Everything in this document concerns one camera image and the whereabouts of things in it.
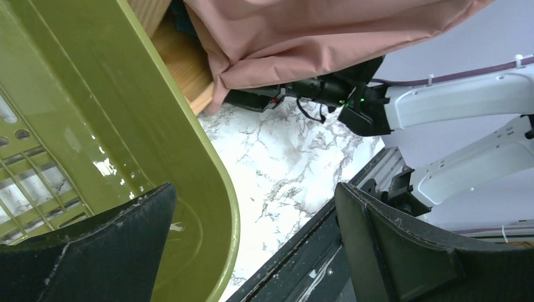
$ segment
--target white robotic arm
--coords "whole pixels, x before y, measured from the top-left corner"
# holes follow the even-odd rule
[[[474,116],[518,116],[443,159],[400,173],[382,199],[418,216],[462,191],[534,167],[534,65],[522,64],[531,61],[439,83],[388,82],[382,116],[391,131]]]

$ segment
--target wood grain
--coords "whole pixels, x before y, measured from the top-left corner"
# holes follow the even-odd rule
[[[153,36],[171,0],[127,0],[148,36]]]
[[[164,17],[152,42],[198,115],[213,97],[213,77],[202,45],[197,38],[178,31],[171,15]]]

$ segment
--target marble surface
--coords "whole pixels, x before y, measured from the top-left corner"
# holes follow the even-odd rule
[[[317,116],[319,106],[304,108]],[[199,121],[226,166],[241,214],[241,242],[229,298],[330,200],[337,182],[351,179],[380,149],[379,137],[362,138],[328,115],[307,119],[286,100],[256,113],[223,106]]]

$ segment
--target green plastic basket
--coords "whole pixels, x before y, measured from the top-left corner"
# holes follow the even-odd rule
[[[171,182],[152,300],[217,301],[237,256],[236,194],[128,4],[0,0],[0,39],[0,243]]]

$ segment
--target round hole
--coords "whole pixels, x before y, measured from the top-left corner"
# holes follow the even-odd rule
[[[19,140],[27,140],[30,138],[30,132],[28,130],[18,130],[15,132],[15,137]]]
[[[9,145],[9,140],[6,137],[0,137],[0,148],[7,147]]]

